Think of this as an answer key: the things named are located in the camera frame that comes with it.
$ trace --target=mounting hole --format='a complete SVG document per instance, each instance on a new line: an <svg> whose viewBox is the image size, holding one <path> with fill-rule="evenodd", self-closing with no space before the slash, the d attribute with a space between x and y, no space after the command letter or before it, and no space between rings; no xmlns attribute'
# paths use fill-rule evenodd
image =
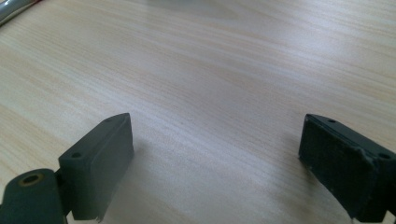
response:
<svg viewBox="0 0 396 224"><path fill-rule="evenodd" d="M31 174L24 178L22 178L18 183L22 187L29 187L35 185L36 183L40 182L44 178L43 174Z"/></svg>
<svg viewBox="0 0 396 224"><path fill-rule="evenodd" d="M81 153L79 152L75 152L72 154L72 158L80 158L81 157Z"/></svg>
<svg viewBox="0 0 396 224"><path fill-rule="evenodd" d="M384 153L379 153L378 156L382 159L388 160L390 159L390 155L384 154Z"/></svg>

